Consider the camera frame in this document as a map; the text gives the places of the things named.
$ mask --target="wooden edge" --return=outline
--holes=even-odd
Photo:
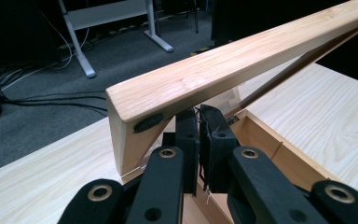
[[[323,56],[330,53],[334,49],[338,48],[352,37],[358,35],[358,27],[354,30],[347,32],[344,35],[340,35],[329,42],[321,45],[320,47],[308,51],[306,54],[299,57],[295,62],[291,63],[285,69],[283,69],[279,74],[273,77],[271,80],[267,81],[263,86],[261,86],[256,91],[252,92],[249,96],[243,99],[240,102],[241,108],[245,108],[247,105],[251,104],[262,95],[266,94],[273,88],[277,87],[283,83],[286,79],[298,73],[299,71],[306,68],[311,63],[315,63],[320,60]]]
[[[197,197],[193,197],[193,201],[211,224],[234,223],[227,207],[227,195],[208,195],[203,191],[200,179],[197,184]]]
[[[307,191],[311,191],[313,184],[318,181],[335,179],[321,175],[314,170],[314,166],[309,165],[309,161],[301,160],[285,144],[280,145],[271,160],[293,184]]]
[[[139,122],[123,122],[110,101],[107,101],[107,107],[117,171],[120,175],[126,175],[141,165],[140,161],[147,150],[152,147],[171,118],[161,120],[147,131],[136,133],[134,127]]]
[[[278,139],[274,138],[253,122],[248,117],[230,125],[231,131],[235,133],[237,139],[242,146],[257,147],[263,149],[264,153],[271,159],[277,148],[282,144]]]
[[[182,223],[183,224],[210,223],[210,221],[205,216],[205,214],[200,211],[199,206],[193,200],[191,194],[185,194],[183,197]]]
[[[357,27],[353,0],[108,88],[117,170],[123,175],[135,168],[173,115]],[[156,125],[134,132],[150,120],[148,126]]]
[[[241,121],[245,118],[251,119],[254,123],[256,123],[258,126],[262,127],[263,130],[266,131],[270,136],[272,136],[274,139],[277,139],[279,142],[282,142],[283,147],[278,147],[275,154],[277,154],[282,148],[287,148],[288,150],[293,153],[293,156],[296,158],[299,158],[301,161],[305,162],[312,170],[316,171],[318,174],[320,174],[324,179],[332,179],[336,181],[340,181],[335,175],[331,174],[329,171],[324,169],[322,165],[311,159],[307,154],[305,154],[301,149],[287,141],[284,137],[282,137],[280,134],[275,132],[273,129],[271,129],[266,123],[264,123],[262,120],[257,118],[252,112],[250,112],[247,109],[242,110],[240,113],[238,113],[237,118]]]

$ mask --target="wooden beam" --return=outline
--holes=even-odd
[[[342,44],[344,44],[345,42],[347,42],[357,34],[358,34],[358,28],[349,31],[346,34],[341,35],[337,38],[334,38],[333,40],[330,40],[329,42],[321,45],[316,49],[308,51],[306,54],[298,58],[295,62],[293,62],[285,69],[283,69],[278,75],[273,77],[271,80],[266,82],[263,86],[261,86],[259,89],[257,89],[252,94],[250,94],[245,99],[243,99],[240,102],[241,109],[244,109],[247,105],[251,104],[262,95],[266,94],[273,88],[277,87],[278,85],[283,83],[287,78],[298,73],[299,71],[310,65],[311,63],[320,60],[323,56],[330,53],[334,49],[338,48],[339,46],[341,46]]]
[[[135,168],[178,112],[316,49],[358,27],[358,0],[246,37],[106,90],[118,171]],[[153,126],[136,132],[139,124]]]

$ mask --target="wooden table top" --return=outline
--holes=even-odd
[[[313,64],[247,109],[358,189],[358,81]],[[123,181],[108,119],[2,167],[0,223],[56,223],[77,191],[98,178]],[[197,206],[187,200],[186,207]],[[187,211],[185,223],[208,223]]]

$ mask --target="wooden board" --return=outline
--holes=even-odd
[[[173,63],[106,90],[117,169],[138,164],[176,113],[227,91],[358,27],[358,0]],[[152,129],[134,127],[152,116]]]
[[[358,189],[357,80],[313,64],[246,109],[238,116],[251,116],[278,134],[297,157],[303,153],[306,163],[316,162],[314,169],[324,177],[331,173]],[[289,157],[280,151],[273,160]],[[288,166],[298,168],[295,162]]]
[[[317,181],[340,181],[247,109],[237,117],[240,120],[231,125],[231,129],[241,144],[263,150],[293,184],[311,190]]]
[[[0,223],[57,223],[78,190],[99,178],[130,180],[116,170],[108,119],[2,167]],[[190,195],[183,218],[209,223]]]

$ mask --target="electrical cable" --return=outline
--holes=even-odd
[[[20,100],[28,100],[28,99],[42,98],[42,97],[49,97],[49,96],[78,95],[78,94],[90,94],[90,93],[105,93],[105,91],[78,91],[78,92],[52,93],[52,94],[47,94],[47,95],[30,96],[30,97],[26,97],[26,98],[21,98]]]
[[[41,67],[41,68],[39,68],[39,69],[34,70],[33,72],[30,72],[29,74],[27,74],[27,75],[25,75],[25,76],[19,77],[17,80],[15,80],[15,81],[13,81],[12,83],[8,84],[8,85],[5,86],[4,88],[2,88],[0,91],[4,91],[5,89],[11,87],[11,86],[14,85],[15,83],[21,81],[22,79],[24,79],[24,78],[26,78],[26,77],[28,77],[28,76],[34,74],[34,73],[37,73],[37,72],[39,72],[39,71],[41,71],[41,70],[43,70],[43,69],[45,69],[45,68],[48,68],[48,67],[50,67],[50,66],[51,66],[51,65],[47,65],[47,66]]]
[[[68,62],[66,63],[66,65],[64,65],[63,67],[60,67],[60,68],[53,68],[53,69],[63,69],[65,68],[66,66],[68,66],[68,64],[72,61],[72,57],[74,56],[74,54],[72,53],[72,48],[71,46],[69,45],[68,41],[66,41],[66,39],[63,37],[63,35],[60,33],[60,31],[57,30],[57,28],[48,20],[48,18],[46,17],[45,13],[43,12],[40,12],[42,14],[42,16],[45,18],[45,20],[48,22],[48,24],[55,30],[55,32],[57,32],[57,34],[61,37],[61,39],[65,42],[67,48],[69,49],[69,57],[64,59],[65,60],[68,60]]]
[[[22,69],[17,69],[16,71],[14,71],[14,72],[11,72],[11,73],[9,73],[9,74],[7,74],[7,75],[3,75],[3,74],[1,74],[0,75],[0,83],[2,83],[5,79],[7,80],[7,77],[13,77],[13,76],[15,76],[17,73],[19,73],[20,71],[21,71]]]
[[[4,78],[1,79],[0,87],[5,87],[6,85],[9,85],[12,82],[15,82],[17,79],[19,79],[25,73],[25,71],[27,69],[32,68],[32,67],[34,67],[34,65],[28,65],[28,66],[22,67],[21,69],[16,70],[18,72],[13,72],[9,75],[6,75]]]
[[[4,104],[8,104],[8,105],[19,105],[19,106],[44,106],[44,105],[72,105],[72,106],[78,106],[78,107],[82,107],[82,108],[86,108],[89,110],[92,110],[94,112],[97,112],[99,114],[101,114],[102,116],[106,117],[106,115],[101,111],[107,112],[107,109],[104,108],[100,108],[98,106],[93,106],[93,105],[83,105],[83,104],[76,104],[76,103],[65,103],[65,104],[58,104],[58,103],[43,103],[43,104],[25,104],[25,103],[18,103],[18,102],[12,102],[12,101],[4,101]]]
[[[6,76],[5,73],[9,73],[11,75],[11,72],[16,72],[19,70],[17,66],[14,66],[12,63],[0,63],[0,78]]]
[[[85,94],[85,93],[101,93],[103,91],[81,91],[81,92],[70,92],[70,93],[54,93],[54,94],[48,94],[48,95],[37,95],[37,96],[31,96],[23,99],[16,99],[16,100],[10,100],[8,99],[3,92],[1,93],[1,99],[2,104],[8,104],[8,105],[19,105],[19,106],[42,106],[42,105],[71,105],[71,106],[78,106],[82,108],[86,108],[89,110],[92,110],[94,112],[97,112],[104,117],[106,115],[103,112],[107,112],[105,108],[101,108],[94,105],[85,105],[85,104],[79,104],[79,103],[52,103],[52,101],[70,101],[70,100],[81,100],[81,99],[99,99],[99,100],[106,100],[104,97],[101,96],[75,96],[75,97],[62,97],[62,98],[48,98],[50,96],[57,96],[57,95],[76,95],[76,94]]]

